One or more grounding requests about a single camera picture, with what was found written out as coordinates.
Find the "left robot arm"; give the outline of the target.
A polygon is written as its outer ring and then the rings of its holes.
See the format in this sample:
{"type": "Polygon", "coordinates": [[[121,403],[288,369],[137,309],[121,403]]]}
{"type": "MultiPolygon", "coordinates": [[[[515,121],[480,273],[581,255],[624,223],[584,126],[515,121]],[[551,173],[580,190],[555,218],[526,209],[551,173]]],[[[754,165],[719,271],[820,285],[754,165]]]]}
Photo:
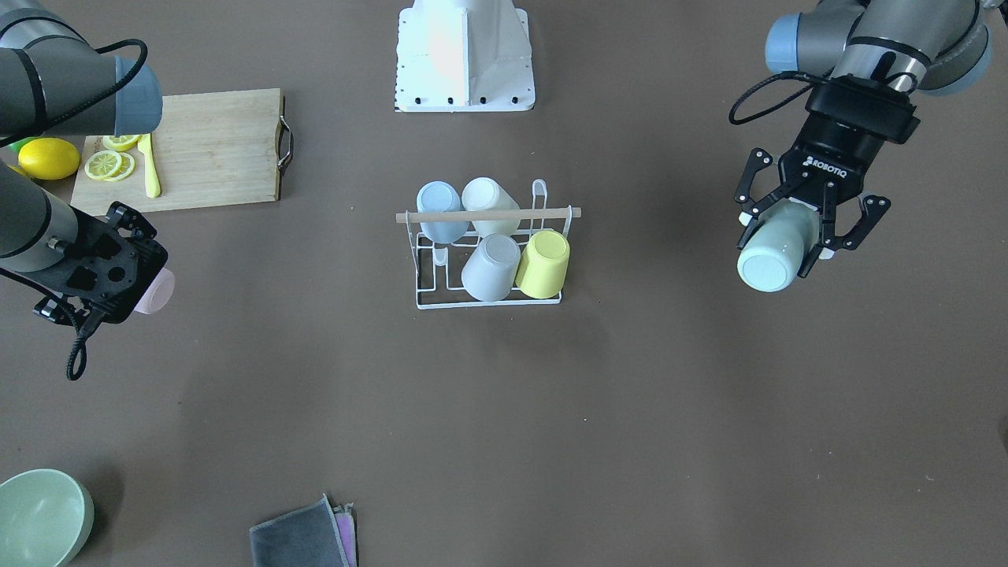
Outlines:
{"type": "Polygon", "coordinates": [[[992,58],[988,12],[1002,1],[820,1],[768,31],[768,86],[799,80],[806,121],[780,157],[754,148],[734,199],[744,227],[738,274],[763,293],[860,247],[891,208],[864,179],[884,144],[919,120],[914,93],[973,85],[992,58]]]}

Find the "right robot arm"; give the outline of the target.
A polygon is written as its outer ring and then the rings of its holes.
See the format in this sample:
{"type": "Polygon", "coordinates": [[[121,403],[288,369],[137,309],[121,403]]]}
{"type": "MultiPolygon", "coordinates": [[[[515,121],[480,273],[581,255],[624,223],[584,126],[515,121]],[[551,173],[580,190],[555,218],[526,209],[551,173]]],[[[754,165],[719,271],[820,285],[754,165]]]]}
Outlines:
{"type": "Polygon", "coordinates": [[[139,40],[93,47],[37,1],[4,1],[1,11],[2,145],[16,155],[14,166],[2,168],[2,267],[39,272],[61,259],[48,241],[75,241],[79,223],[36,182],[62,180],[86,165],[71,135],[154,132],[161,83],[139,40]]]}

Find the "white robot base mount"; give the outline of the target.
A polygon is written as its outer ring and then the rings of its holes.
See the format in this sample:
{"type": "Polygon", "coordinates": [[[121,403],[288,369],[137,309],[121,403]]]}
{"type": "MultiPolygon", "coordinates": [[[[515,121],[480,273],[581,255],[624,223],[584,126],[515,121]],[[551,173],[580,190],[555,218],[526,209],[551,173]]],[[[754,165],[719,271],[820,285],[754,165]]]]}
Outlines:
{"type": "Polygon", "coordinates": [[[511,1],[415,1],[399,12],[396,55],[397,112],[536,106],[529,18],[511,1]]]}

